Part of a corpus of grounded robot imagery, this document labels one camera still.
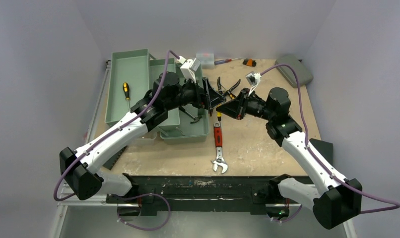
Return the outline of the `orange black hex key set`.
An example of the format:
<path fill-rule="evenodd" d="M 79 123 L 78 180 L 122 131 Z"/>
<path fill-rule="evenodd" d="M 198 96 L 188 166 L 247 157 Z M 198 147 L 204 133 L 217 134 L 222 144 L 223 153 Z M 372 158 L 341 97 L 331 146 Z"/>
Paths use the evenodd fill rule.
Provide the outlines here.
<path fill-rule="evenodd" d="M 243 65 L 250 66 L 250 67 L 255 67 L 257 65 L 256 61 L 254 59 L 244 59 L 243 60 Z"/>

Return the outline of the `green plastic tool box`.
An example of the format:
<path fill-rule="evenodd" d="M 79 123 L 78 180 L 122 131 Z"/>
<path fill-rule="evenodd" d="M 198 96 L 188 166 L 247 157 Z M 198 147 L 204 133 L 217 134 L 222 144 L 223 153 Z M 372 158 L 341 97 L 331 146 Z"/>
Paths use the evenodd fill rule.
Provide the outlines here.
<path fill-rule="evenodd" d="M 153 88 L 154 81 L 160 78 L 164 68 L 178 74 L 180 84 L 184 83 L 179 65 L 173 56 L 168 60 L 156 59 L 148 49 L 112 53 L 105 124 L 112 127 L 129 112 L 123 92 L 124 82 L 130 86 L 130 107 L 132 107 Z M 184 108 L 194 116 L 197 115 L 197 108 L 191 105 L 186 105 Z M 202 119 L 195 124 L 190 124 L 192 120 L 179 109 L 169 111 L 168 118 L 164 122 L 154 131 L 139 138 L 137 142 L 147 144 L 157 136 L 167 144 L 205 141 L 209 134 L 209 119 L 206 110 L 199 110 Z"/>

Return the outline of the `red adjustable wrench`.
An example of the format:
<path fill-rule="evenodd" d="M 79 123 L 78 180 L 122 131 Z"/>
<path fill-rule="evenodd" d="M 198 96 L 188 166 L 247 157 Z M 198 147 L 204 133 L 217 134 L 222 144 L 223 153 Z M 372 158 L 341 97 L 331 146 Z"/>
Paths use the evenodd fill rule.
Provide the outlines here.
<path fill-rule="evenodd" d="M 222 137 L 222 129 L 221 123 L 219 121 L 215 122 L 213 125 L 213 135 L 214 135 L 214 143 L 216 148 L 216 158 L 211 160 L 213 166 L 212 169 L 217 172 L 218 168 L 221 167 L 221 174 L 224 174 L 228 170 L 228 165 L 223 159 L 223 137 Z"/>

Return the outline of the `clear small parts box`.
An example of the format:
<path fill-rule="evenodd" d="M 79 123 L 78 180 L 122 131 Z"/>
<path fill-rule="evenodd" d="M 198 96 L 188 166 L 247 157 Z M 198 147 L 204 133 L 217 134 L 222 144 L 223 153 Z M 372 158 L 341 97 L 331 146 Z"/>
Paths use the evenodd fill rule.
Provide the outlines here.
<path fill-rule="evenodd" d="M 208 51 L 200 51 L 196 53 L 196 58 L 200 61 L 202 69 L 214 69 L 214 53 Z"/>

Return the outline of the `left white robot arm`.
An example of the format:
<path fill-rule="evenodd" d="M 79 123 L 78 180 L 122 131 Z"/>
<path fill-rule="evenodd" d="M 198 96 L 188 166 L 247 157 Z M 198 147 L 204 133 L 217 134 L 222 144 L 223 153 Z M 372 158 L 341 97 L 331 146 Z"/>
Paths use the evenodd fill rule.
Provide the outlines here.
<path fill-rule="evenodd" d="M 61 181 L 65 181 L 79 200 L 99 193 L 118 195 L 126 203 L 137 198 L 137 188 L 125 174 L 101 172 L 103 165 L 133 140 L 154 130 L 168 118 L 168 112 L 191 105 L 212 111 L 226 101 L 203 77 L 197 82 L 197 59 L 188 59 L 180 66 L 185 82 L 167 69 L 159 75 L 145 96 L 125 116 L 91 142 L 77 148 L 64 148 L 59 154 Z"/>

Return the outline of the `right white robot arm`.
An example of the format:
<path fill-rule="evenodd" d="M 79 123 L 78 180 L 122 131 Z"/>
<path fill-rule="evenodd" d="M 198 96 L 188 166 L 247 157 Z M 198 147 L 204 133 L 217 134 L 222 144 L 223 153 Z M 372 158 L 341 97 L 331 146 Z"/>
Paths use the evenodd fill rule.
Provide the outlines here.
<path fill-rule="evenodd" d="M 297 161 L 314 184 L 311 187 L 288 175 L 278 176 L 270 182 L 270 199 L 299 202 L 329 230 L 360 214 L 362 185 L 355 178 L 346 178 L 317 151 L 289 114 L 290 106 L 289 94 L 283 88 L 272 88 L 266 100 L 258 97 L 253 88 L 244 88 L 235 99 L 218 106 L 217 111 L 237 120 L 252 115 L 267 121 L 269 137 Z"/>

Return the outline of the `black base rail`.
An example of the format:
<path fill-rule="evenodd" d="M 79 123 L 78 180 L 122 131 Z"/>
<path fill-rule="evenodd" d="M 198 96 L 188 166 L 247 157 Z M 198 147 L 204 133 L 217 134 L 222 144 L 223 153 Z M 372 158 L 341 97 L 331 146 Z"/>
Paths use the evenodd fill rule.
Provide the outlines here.
<path fill-rule="evenodd" d="M 141 206 L 141 215 L 159 211 L 247 212 L 265 215 L 283 208 L 286 200 L 276 192 L 280 176 L 131 176 L 128 195 L 108 194 L 109 204 Z"/>

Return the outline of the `yellow handle screwdriver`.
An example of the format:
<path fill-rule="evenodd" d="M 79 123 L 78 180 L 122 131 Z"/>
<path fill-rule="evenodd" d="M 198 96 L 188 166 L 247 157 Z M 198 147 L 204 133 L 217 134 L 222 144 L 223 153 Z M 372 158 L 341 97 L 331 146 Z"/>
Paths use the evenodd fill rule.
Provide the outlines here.
<path fill-rule="evenodd" d="M 218 121 L 221 121 L 221 120 L 222 120 L 221 113 L 220 113 L 220 112 L 217 112 L 216 115 L 217 115 L 217 120 L 218 120 Z"/>

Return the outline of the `black block right edge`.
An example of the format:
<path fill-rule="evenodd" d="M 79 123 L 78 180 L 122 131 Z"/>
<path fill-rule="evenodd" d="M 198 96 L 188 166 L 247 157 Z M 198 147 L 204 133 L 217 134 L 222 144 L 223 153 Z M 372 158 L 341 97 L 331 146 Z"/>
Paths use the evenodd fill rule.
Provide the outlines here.
<path fill-rule="evenodd" d="M 325 158 L 325 160 L 332 165 L 333 164 L 333 144 L 330 142 L 311 138 L 311 144 L 314 148 Z"/>

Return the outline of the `black pliers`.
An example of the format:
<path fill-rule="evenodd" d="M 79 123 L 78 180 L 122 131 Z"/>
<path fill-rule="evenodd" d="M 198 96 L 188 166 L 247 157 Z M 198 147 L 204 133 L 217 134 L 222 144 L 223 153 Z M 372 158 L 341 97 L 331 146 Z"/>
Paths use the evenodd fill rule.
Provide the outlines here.
<path fill-rule="evenodd" d="M 222 83 L 221 83 L 221 77 L 217 78 L 217 91 L 219 94 L 222 96 L 226 97 L 229 96 L 230 99 L 235 99 L 236 96 L 233 94 L 233 90 L 235 90 L 241 83 L 241 80 L 239 79 L 233 86 L 231 86 L 229 89 L 226 89 Z"/>

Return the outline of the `aluminium frame rail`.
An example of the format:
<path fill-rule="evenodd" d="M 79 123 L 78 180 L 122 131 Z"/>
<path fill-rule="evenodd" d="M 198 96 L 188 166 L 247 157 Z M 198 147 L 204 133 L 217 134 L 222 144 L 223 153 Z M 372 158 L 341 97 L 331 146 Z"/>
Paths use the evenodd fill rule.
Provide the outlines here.
<path fill-rule="evenodd" d="M 109 75 L 110 75 L 110 68 L 111 68 L 111 60 L 106 61 L 106 66 L 105 66 L 105 71 L 104 71 L 104 76 L 101 81 L 101 86 L 99 89 L 99 95 L 97 97 L 97 101 L 95 104 L 94 112 L 92 114 L 91 121 L 89 123 L 88 129 L 86 131 L 86 134 L 83 137 L 83 142 L 84 144 L 88 143 L 91 141 L 94 137 L 94 134 L 97 129 L 97 124 L 99 121 L 99 111 L 102 110 L 103 107 L 103 100 L 104 100 L 104 91 L 105 88 L 108 87 L 108 80 L 109 80 Z M 64 224 L 65 220 L 65 215 L 67 213 L 67 205 L 63 205 L 61 202 L 57 203 L 57 210 L 54 216 L 54 223 L 50 229 L 49 232 L 49 238 L 59 238 L 61 234 L 61 230 Z"/>

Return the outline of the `grey green case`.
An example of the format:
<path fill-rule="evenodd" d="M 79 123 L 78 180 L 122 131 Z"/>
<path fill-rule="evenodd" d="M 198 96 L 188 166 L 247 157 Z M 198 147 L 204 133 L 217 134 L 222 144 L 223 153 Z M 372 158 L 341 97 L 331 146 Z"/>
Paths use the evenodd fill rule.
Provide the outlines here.
<path fill-rule="evenodd" d="M 298 85 L 306 85 L 314 79 L 311 71 L 297 58 L 296 55 L 284 55 L 276 59 L 274 64 L 288 65 L 279 66 L 277 67 L 277 70 L 293 88 L 297 88 Z"/>

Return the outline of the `blue red screwdriver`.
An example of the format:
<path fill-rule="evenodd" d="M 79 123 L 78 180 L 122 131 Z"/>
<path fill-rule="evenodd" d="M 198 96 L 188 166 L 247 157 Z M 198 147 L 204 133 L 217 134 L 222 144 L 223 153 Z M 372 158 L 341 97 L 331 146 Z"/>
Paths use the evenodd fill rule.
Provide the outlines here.
<path fill-rule="evenodd" d="M 234 58 L 234 59 L 220 59 L 220 60 L 216 60 L 214 61 L 215 65 L 219 65 L 219 64 L 224 64 L 224 63 L 228 63 L 234 60 L 239 60 L 240 58 Z"/>

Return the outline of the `black yellow phillips screwdriver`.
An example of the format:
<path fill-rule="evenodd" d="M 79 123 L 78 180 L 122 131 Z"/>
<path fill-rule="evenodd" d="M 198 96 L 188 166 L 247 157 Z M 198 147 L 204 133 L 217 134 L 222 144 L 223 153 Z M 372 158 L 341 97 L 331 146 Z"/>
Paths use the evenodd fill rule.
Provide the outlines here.
<path fill-rule="evenodd" d="M 130 86 L 129 86 L 129 84 L 127 82 L 123 83 L 123 92 L 124 92 L 124 95 L 125 95 L 125 100 L 127 102 L 128 110 L 130 111 L 131 110 L 131 107 L 130 107 Z"/>

